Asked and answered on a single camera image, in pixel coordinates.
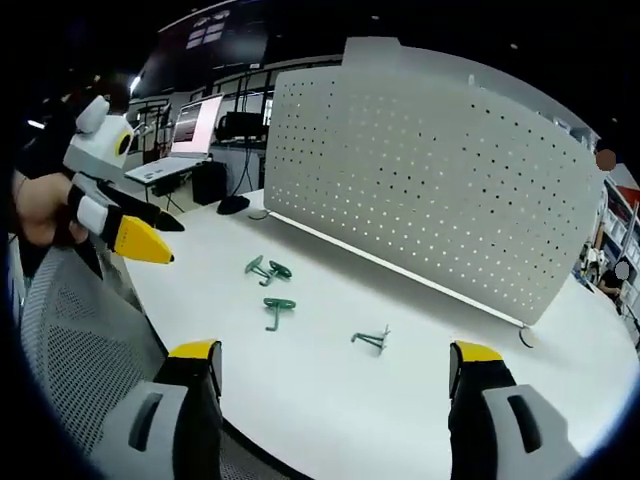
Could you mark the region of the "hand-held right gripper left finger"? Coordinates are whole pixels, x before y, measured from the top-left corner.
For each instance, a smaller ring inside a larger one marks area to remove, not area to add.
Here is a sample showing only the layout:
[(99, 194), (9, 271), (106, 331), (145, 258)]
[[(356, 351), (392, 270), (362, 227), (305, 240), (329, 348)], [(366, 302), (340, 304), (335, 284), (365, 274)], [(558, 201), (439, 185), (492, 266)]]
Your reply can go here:
[(91, 460), (106, 479), (219, 479), (222, 343), (171, 350), (106, 416)]

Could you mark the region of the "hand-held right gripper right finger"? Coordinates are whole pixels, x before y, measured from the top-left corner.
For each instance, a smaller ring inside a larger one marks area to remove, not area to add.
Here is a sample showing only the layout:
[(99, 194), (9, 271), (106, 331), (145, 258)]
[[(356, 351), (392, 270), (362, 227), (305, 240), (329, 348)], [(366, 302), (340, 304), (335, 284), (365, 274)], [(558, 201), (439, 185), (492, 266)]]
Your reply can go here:
[(582, 462), (566, 419), (489, 347), (450, 344), (449, 399), (452, 479), (567, 479)]

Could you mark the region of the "person's left hand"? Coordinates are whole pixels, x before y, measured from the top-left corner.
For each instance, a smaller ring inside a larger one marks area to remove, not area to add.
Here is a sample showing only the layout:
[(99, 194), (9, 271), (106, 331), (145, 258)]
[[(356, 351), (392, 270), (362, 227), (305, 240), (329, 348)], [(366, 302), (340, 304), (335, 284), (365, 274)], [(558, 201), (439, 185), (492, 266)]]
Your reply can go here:
[(71, 181), (62, 173), (29, 179), (15, 171), (12, 195), (23, 236), (31, 244), (46, 247), (54, 244), (58, 213), (67, 206)]

